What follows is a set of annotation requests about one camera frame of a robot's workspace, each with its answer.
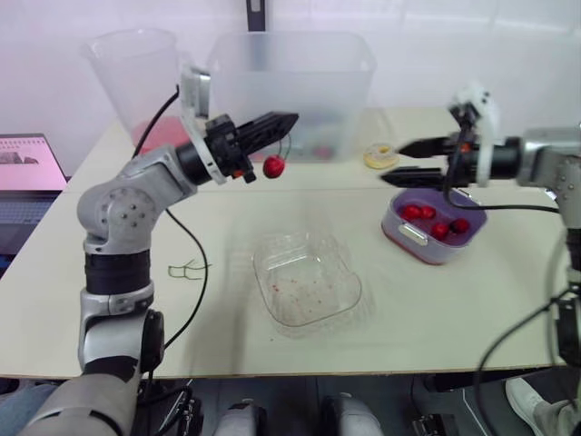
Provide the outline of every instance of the laptop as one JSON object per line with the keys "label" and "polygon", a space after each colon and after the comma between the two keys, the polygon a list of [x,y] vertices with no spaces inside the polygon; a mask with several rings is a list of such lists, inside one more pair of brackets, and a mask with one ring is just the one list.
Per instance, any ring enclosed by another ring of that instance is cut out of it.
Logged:
{"label": "laptop", "polygon": [[0,134],[0,255],[18,253],[65,186],[43,134]]}

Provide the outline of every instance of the laptop keyboard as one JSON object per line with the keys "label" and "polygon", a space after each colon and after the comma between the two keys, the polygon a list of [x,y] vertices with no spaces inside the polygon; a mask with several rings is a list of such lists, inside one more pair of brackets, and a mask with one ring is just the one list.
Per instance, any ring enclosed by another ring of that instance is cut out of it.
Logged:
{"label": "laptop keyboard", "polygon": [[0,202],[0,224],[38,224],[52,202]]}

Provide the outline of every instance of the plastic container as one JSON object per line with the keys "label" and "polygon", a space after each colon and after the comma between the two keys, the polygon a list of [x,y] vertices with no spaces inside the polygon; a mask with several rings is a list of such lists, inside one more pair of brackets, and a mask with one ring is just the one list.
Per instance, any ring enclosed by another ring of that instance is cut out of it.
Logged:
{"label": "plastic container", "polygon": [[[323,32],[260,32],[222,36],[208,60],[212,112],[236,124],[269,111],[299,114],[289,158],[340,159],[354,150],[375,59],[357,35]],[[286,153],[288,142],[283,141]],[[274,144],[255,154],[278,151]]]}
{"label": "plastic container", "polygon": [[[175,93],[179,56],[175,36],[159,29],[122,30],[99,36],[83,49],[123,126],[137,145],[147,124]],[[150,132],[142,153],[189,141],[174,104]]]}
{"label": "plastic container", "polygon": [[[463,193],[452,191],[450,194],[454,203],[461,205],[478,205]],[[418,206],[428,205],[436,209],[436,217],[432,220],[406,221],[399,213],[407,204]],[[462,234],[450,233],[444,242],[429,234],[429,229],[435,223],[450,224],[457,218],[468,220],[470,227]],[[463,252],[470,241],[487,221],[484,211],[465,211],[446,202],[440,191],[432,189],[408,189],[394,197],[381,221],[383,232],[396,244],[418,257],[425,263],[439,265],[449,262]]]}
{"label": "plastic container", "polygon": [[290,337],[337,327],[361,298],[359,277],[330,236],[267,236],[253,263],[264,304],[278,330]]}

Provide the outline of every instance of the purple bowl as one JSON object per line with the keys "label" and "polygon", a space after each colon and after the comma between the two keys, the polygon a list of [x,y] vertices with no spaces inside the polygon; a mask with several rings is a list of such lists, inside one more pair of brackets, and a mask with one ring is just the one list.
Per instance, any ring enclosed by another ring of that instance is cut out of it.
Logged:
{"label": "purple bowl", "polygon": [[[457,204],[478,205],[458,191],[452,191],[450,197]],[[408,204],[432,206],[437,211],[436,217],[409,222],[400,216],[400,211]],[[445,241],[439,241],[429,234],[433,224],[450,224],[457,218],[465,218],[470,223],[465,233],[450,233]],[[393,242],[421,261],[440,265],[462,252],[486,221],[486,212],[458,209],[446,201],[441,191],[415,188],[407,189],[391,200],[381,221],[381,228]]]}

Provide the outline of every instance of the laptop screen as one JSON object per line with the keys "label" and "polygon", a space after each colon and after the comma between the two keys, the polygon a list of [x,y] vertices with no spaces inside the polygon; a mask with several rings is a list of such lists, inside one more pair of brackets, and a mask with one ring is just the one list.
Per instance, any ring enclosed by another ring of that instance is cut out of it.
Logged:
{"label": "laptop screen", "polygon": [[42,134],[0,135],[0,191],[62,191],[63,172]]}

